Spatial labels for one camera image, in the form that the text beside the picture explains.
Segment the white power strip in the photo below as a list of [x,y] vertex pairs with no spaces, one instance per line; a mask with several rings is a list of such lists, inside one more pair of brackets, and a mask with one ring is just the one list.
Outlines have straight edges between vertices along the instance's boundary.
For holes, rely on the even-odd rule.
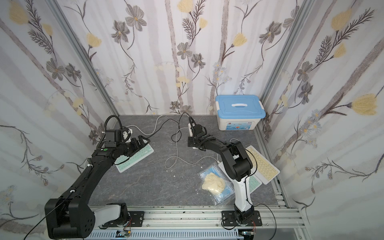
[[190,138],[193,138],[193,132],[192,132],[192,126],[191,126],[191,124],[189,123],[188,124],[188,129],[189,129],[189,139]]

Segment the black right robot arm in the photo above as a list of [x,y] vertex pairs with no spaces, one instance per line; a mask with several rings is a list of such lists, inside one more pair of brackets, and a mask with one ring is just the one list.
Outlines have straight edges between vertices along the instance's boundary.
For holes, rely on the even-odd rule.
[[254,174],[253,162],[248,151],[239,141],[224,142],[209,135],[207,129],[201,125],[190,124],[189,129],[189,147],[210,150],[221,156],[225,173],[234,184],[235,218],[239,225],[247,224],[255,212],[249,188],[249,177]]

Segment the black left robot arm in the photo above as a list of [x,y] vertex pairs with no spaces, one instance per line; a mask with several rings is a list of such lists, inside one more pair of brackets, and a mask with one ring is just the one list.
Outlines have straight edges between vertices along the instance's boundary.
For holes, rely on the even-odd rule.
[[77,180],[60,197],[45,205],[45,219],[50,239],[85,239],[95,227],[125,227],[131,217],[124,203],[109,204],[92,210],[90,198],[105,173],[112,167],[128,162],[144,149],[150,139],[131,137],[129,128],[118,120],[119,128],[104,126],[101,141],[88,165]]

